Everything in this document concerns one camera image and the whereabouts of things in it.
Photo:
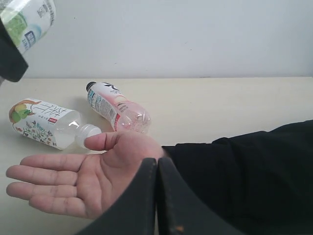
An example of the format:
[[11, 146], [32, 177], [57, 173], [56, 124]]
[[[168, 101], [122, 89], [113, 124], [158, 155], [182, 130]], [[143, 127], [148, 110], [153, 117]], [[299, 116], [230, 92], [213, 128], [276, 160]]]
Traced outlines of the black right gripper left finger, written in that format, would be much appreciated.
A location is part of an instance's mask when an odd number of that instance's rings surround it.
[[135, 177], [110, 208], [78, 235], [153, 235], [157, 162], [145, 158]]

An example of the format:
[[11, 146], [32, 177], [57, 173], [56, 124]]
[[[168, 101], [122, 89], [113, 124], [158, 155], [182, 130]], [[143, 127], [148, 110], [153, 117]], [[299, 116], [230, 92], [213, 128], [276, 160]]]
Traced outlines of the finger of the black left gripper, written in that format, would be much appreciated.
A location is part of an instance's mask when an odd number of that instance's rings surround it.
[[28, 69], [28, 63], [19, 52], [7, 30], [0, 21], [0, 77], [19, 82]]

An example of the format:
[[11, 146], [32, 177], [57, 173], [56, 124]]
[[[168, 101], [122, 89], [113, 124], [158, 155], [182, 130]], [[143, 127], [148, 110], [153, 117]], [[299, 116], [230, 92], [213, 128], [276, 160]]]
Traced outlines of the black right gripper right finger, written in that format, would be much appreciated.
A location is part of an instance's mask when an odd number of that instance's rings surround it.
[[170, 158], [158, 161], [157, 223], [160, 235], [242, 235], [209, 209]]

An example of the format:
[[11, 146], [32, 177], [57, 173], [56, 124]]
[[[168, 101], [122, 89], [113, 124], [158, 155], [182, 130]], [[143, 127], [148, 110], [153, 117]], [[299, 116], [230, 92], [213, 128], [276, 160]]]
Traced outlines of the person's open hand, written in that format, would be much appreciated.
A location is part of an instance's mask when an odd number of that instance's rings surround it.
[[84, 144], [92, 154], [33, 155], [9, 167], [7, 194], [46, 213], [95, 219], [122, 195], [145, 158], [165, 155], [138, 132], [102, 133]]

